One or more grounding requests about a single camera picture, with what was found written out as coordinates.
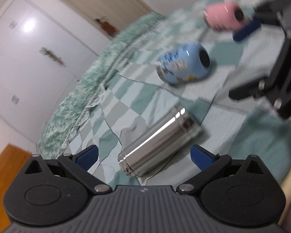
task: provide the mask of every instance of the green and white quilt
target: green and white quilt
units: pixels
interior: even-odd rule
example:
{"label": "green and white quilt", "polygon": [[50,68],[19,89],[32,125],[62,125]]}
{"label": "green and white quilt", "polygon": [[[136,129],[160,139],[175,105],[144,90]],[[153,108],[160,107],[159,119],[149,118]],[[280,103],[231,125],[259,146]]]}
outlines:
{"label": "green and white quilt", "polygon": [[[228,153],[235,159],[257,154],[281,182],[291,166],[291,118],[281,120],[263,98],[232,101],[228,91],[270,72],[284,40],[283,31],[265,26],[246,41],[235,43],[232,32],[214,32],[203,21],[205,6],[219,1],[223,0],[202,0],[176,10],[148,32],[138,50],[116,64],[118,72],[65,152],[76,154],[96,144],[99,160],[89,172],[113,188],[118,184],[176,187],[200,172],[190,159],[190,146],[139,179],[120,171],[117,156],[181,103],[202,128],[195,143],[214,154]],[[234,1],[250,15],[253,6],[262,0]],[[161,81],[156,60],[178,45],[195,41],[200,41],[210,55],[211,76],[179,87]]]}

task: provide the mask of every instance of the pink cup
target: pink cup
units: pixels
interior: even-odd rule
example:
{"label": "pink cup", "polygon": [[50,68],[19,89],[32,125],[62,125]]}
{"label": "pink cup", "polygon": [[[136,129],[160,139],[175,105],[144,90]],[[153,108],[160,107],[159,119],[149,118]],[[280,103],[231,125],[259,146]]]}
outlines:
{"label": "pink cup", "polygon": [[216,31],[237,31],[246,25],[243,11],[234,2],[220,2],[209,5],[204,10],[204,14],[205,23]]}

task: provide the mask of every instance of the blue gripper pad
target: blue gripper pad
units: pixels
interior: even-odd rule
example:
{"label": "blue gripper pad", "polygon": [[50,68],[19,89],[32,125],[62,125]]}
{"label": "blue gripper pad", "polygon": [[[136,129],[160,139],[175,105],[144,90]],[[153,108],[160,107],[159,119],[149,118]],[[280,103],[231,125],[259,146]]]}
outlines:
{"label": "blue gripper pad", "polygon": [[191,160],[202,171],[213,164],[217,157],[199,145],[191,147]]}
{"label": "blue gripper pad", "polygon": [[247,24],[245,27],[240,29],[238,32],[235,32],[233,35],[233,40],[235,42],[240,42],[250,36],[253,32],[255,32],[257,29],[261,27],[261,21],[260,20],[253,20],[249,24]]}
{"label": "blue gripper pad", "polygon": [[96,145],[91,145],[84,149],[83,152],[84,153],[76,158],[75,163],[87,171],[98,160],[98,147]]}

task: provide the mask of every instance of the bed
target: bed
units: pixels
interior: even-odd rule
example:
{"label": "bed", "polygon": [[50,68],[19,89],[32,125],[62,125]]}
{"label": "bed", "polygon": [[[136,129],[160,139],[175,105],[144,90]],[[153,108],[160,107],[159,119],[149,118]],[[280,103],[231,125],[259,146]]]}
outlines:
{"label": "bed", "polygon": [[[152,12],[123,30],[60,104],[36,152],[50,159],[96,144],[99,159],[88,172],[112,188],[119,184],[176,187],[200,172],[190,159],[190,146],[138,179],[120,170],[117,156],[180,103],[201,126],[194,143],[234,159],[257,154],[281,183],[291,168],[291,118],[280,119],[262,98],[232,101],[228,91],[270,72],[283,31],[264,26],[235,43],[231,32],[214,32],[204,23],[205,6],[219,1],[226,0],[197,1],[168,17]],[[249,16],[262,0],[233,1]],[[178,87],[160,80],[156,60],[181,44],[196,41],[210,55],[212,74]]]}

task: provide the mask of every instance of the metal screw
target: metal screw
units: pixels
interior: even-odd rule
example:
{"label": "metal screw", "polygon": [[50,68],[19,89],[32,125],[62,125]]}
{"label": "metal screw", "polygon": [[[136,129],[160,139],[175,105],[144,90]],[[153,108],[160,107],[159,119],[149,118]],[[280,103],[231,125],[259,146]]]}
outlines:
{"label": "metal screw", "polygon": [[291,39],[291,29],[287,29],[287,38]]}
{"label": "metal screw", "polygon": [[261,80],[261,81],[259,82],[259,90],[263,90],[264,87],[265,87],[265,81],[264,81],[264,80]]}
{"label": "metal screw", "polygon": [[274,102],[274,108],[276,110],[280,109],[282,105],[282,100],[280,98],[276,99],[276,101]]}
{"label": "metal screw", "polygon": [[281,16],[281,12],[280,12],[280,11],[278,11],[278,12],[276,13],[276,15],[277,15],[277,18],[278,18],[279,20],[282,19],[282,16]]}
{"label": "metal screw", "polygon": [[182,192],[190,192],[190,191],[194,190],[194,186],[192,184],[181,184],[179,186],[179,189]]}
{"label": "metal screw", "polygon": [[94,187],[96,192],[104,193],[110,189],[110,187],[106,184],[99,184]]}

